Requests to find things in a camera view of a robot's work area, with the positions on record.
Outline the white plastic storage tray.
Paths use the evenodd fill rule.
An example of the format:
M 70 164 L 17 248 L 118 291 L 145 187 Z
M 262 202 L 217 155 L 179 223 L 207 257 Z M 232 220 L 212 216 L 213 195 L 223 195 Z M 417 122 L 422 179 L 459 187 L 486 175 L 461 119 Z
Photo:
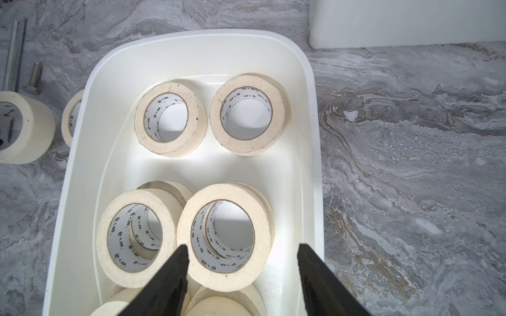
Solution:
M 209 107 L 229 79 L 258 74 L 288 106 L 281 136 L 254 157 L 227 151 L 211 131 L 181 158 L 153 154 L 138 143 L 134 112 L 153 86 L 178 80 Z M 96 255 L 102 213 L 120 194 L 153 180 L 197 192 L 243 182 L 261 191 L 275 215 L 275 243 L 255 280 L 269 315 L 304 315 L 297 250 L 324 255 L 322 163 L 315 79 L 290 39 L 261 30 L 194 30 L 126 43 L 108 53 L 84 92 L 63 183 L 47 277 L 44 315 L 90 315 L 115 284 Z

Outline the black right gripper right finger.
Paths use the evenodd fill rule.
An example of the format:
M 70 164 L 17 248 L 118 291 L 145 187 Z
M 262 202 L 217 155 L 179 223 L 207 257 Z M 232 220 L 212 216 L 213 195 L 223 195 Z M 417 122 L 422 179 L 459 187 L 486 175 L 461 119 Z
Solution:
M 370 316 L 308 244 L 299 245 L 297 259 L 308 315 Z

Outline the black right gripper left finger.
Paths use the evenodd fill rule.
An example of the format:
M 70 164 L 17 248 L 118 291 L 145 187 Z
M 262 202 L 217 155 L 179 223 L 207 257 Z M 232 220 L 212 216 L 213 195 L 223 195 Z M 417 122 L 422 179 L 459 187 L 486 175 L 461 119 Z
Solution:
M 188 265 L 188 248 L 180 245 L 119 315 L 181 315 L 188 290 Z

